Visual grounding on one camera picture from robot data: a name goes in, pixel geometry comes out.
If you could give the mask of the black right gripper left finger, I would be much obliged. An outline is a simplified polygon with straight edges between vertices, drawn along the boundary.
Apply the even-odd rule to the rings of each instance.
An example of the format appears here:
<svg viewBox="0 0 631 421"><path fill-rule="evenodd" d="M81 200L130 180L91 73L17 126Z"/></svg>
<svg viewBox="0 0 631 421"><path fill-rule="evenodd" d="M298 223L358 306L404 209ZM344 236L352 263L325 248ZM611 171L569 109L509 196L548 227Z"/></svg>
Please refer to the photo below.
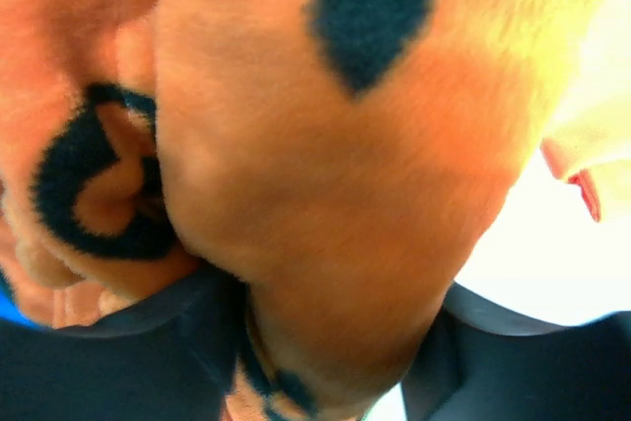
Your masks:
<svg viewBox="0 0 631 421"><path fill-rule="evenodd" d="M4 420L218 420L245 287L210 267L90 326L1 322Z"/></svg>

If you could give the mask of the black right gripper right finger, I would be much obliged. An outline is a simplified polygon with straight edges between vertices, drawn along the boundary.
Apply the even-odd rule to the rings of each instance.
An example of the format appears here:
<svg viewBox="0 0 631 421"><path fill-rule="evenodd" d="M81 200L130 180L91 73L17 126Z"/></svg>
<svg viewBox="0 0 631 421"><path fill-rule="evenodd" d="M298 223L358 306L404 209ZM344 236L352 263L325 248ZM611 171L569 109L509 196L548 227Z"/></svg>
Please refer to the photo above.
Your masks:
<svg viewBox="0 0 631 421"><path fill-rule="evenodd" d="M563 326L453 284L401 385L413 421L627 421L630 315Z"/></svg>

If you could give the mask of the blue garment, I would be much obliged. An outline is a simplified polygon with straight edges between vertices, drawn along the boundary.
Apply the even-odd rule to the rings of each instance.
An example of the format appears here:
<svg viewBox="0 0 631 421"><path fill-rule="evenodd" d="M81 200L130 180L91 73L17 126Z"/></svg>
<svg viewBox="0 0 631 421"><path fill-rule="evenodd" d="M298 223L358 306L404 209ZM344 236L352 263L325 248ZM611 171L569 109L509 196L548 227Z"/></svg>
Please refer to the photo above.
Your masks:
<svg viewBox="0 0 631 421"><path fill-rule="evenodd" d="M0 276L0 317L3 321L15 323L29 329L39 329L39 325L25 317L17 308L13 293L4 275Z"/></svg>

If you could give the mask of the plain orange cloth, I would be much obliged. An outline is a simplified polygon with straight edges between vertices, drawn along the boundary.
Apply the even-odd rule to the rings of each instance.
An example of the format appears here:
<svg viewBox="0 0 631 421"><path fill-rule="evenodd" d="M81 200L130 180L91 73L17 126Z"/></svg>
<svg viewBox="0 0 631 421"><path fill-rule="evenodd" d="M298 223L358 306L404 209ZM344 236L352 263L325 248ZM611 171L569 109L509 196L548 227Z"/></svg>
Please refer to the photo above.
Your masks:
<svg viewBox="0 0 631 421"><path fill-rule="evenodd" d="M600 198L591 172L594 158L593 146L578 139L545 138L541 153L553 176L581 190L583 201L596 222L602 219Z"/></svg>

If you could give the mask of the orange black patterned blanket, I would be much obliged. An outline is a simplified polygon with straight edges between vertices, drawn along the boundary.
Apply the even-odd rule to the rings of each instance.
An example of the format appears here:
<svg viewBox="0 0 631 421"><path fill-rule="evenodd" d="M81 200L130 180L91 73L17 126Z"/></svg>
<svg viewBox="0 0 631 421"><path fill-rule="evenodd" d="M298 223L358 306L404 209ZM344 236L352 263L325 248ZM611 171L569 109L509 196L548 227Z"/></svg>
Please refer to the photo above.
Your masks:
<svg viewBox="0 0 631 421"><path fill-rule="evenodd" d="M45 327L216 265L222 402L351 420L410 367L627 0L1 0L1 273Z"/></svg>

